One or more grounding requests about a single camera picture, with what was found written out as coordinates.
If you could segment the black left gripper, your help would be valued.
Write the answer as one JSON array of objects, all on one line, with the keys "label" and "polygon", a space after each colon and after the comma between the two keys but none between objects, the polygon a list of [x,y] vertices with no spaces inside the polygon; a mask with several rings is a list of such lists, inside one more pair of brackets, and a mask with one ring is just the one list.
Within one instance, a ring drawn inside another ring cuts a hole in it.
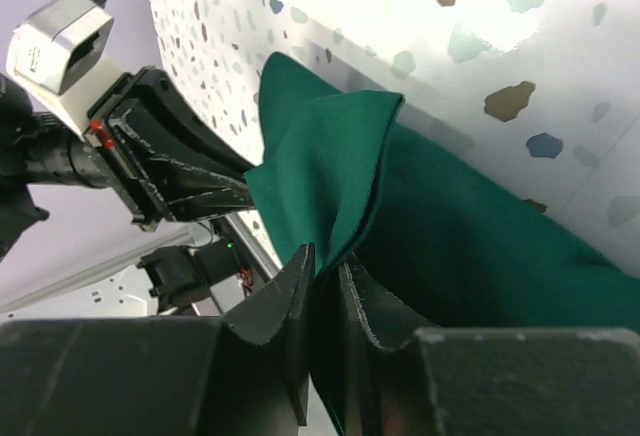
[{"label": "black left gripper", "polygon": [[1,77],[1,229],[25,231],[49,218],[31,184],[113,188],[132,223],[192,223],[249,210],[245,174],[253,164],[193,111],[163,70],[141,69],[129,95],[135,110],[107,119],[107,166],[53,113]]}]

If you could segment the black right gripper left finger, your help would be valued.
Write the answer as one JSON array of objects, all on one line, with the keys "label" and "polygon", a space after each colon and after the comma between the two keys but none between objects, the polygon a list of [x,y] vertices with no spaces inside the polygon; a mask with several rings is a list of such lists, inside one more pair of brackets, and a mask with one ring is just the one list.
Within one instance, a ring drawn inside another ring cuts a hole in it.
[{"label": "black right gripper left finger", "polygon": [[300,246],[221,316],[52,319],[1,327],[5,435],[295,435],[307,421]]}]

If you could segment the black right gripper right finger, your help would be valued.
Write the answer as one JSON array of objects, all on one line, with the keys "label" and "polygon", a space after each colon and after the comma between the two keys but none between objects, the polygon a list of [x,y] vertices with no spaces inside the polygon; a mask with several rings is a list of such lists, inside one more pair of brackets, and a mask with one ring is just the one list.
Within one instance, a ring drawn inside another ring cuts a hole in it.
[{"label": "black right gripper right finger", "polygon": [[339,269],[350,435],[635,435],[639,338],[628,330],[444,329]]}]

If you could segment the green surgical cloth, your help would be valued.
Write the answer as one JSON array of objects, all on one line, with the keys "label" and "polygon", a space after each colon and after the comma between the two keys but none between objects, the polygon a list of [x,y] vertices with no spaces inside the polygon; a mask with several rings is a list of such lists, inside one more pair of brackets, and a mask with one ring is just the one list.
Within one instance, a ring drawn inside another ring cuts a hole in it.
[{"label": "green surgical cloth", "polygon": [[247,181],[282,261],[315,247],[310,372],[345,429],[339,269],[358,262],[444,329],[612,328],[639,338],[639,282],[440,146],[400,125],[400,94],[340,91],[282,53],[258,92]]}]

